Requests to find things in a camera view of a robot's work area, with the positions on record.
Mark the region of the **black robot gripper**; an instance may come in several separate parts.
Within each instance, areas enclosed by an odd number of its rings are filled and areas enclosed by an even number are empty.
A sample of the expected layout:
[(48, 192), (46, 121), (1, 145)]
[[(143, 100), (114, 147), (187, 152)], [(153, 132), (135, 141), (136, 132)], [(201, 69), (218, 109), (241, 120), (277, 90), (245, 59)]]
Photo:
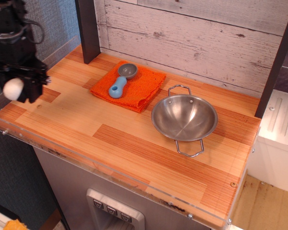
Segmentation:
[(42, 84), (50, 83), (47, 65), (36, 57), (37, 42), (31, 35), (0, 35), (0, 88), (14, 74), (22, 77), (24, 87), (17, 101), (34, 103), (43, 93)]

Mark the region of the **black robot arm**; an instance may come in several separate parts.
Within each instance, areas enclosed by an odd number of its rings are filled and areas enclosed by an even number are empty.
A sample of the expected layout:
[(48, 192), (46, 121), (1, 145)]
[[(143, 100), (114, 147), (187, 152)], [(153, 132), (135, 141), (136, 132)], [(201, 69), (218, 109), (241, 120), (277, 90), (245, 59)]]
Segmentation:
[(11, 101), (34, 103), (51, 80), (47, 65), (36, 57), (32, 26), (22, 0), (0, 0), (0, 88)]

